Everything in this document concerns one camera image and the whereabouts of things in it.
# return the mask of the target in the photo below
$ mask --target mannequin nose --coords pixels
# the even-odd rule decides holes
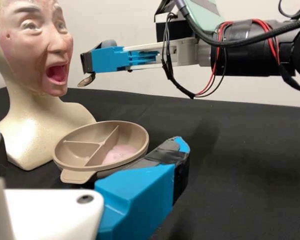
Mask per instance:
[[[67,50],[68,50],[68,45],[63,35],[60,34],[56,29],[54,30],[54,33],[49,32],[48,52],[62,55],[66,53]]]

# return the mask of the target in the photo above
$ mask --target open mouth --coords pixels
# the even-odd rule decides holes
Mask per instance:
[[[67,76],[67,65],[49,67],[46,70],[46,76],[54,82],[64,83]]]

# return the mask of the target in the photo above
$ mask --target white wall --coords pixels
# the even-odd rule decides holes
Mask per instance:
[[[75,88],[83,79],[80,53],[103,40],[115,39],[121,46],[156,41],[154,12],[161,0],[59,0],[68,28],[74,36],[74,55],[69,86]],[[260,18],[284,20],[278,12],[279,0],[217,0],[227,20]],[[300,0],[283,0],[283,8],[294,13]],[[211,70],[198,66],[175,68],[175,76],[185,87],[197,92],[207,83]],[[0,76],[0,87],[4,83]],[[98,74],[88,86],[92,89],[119,90],[151,95],[184,97],[167,79],[161,68]],[[252,102],[300,106],[300,92],[286,85],[280,77],[226,77],[210,100]]]

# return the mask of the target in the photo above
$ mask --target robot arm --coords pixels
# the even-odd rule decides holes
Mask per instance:
[[[173,17],[168,23],[169,14]],[[83,72],[91,76],[78,86],[90,84],[96,73],[161,68],[168,51],[170,69],[200,65],[211,67],[215,76],[282,76],[291,87],[300,90],[292,79],[296,71],[300,73],[300,20],[248,19],[227,23],[218,39],[224,20],[214,0],[163,0],[155,13],[157,42],[130,47],[117,46],[113,40],[102,42],[81,54]],[[262,24],[267,25],[267,33]],[[268,39],[276,48],[277,58]],[[165,71],[171,80],[171,72]]]

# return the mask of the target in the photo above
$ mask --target black cylindrical motor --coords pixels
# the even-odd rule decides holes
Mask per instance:
[[[288,22],[277,22],[275,20],[266,21],[273,29],[288,24]],[[291,76],[296,75],[293,64],[294,41],[300,29],[287,32],[277,37],[279,42],[280,62],[285,66]],[[264,33],[263,28],[254,23],[252,19],[237,21],[227,27],[224,31],[223,40],[241,40]],[[216,61],[216,47],[211,48],[211,66],[213,68]],[[257,42],[251,45],[235,48],[227,48],[226,56],[223,49],[216,65],[216,75],[223,75],[226,62],[226,76],[254,76],[267,77],[279,76],[278,63],[276,62],[268,40]]]

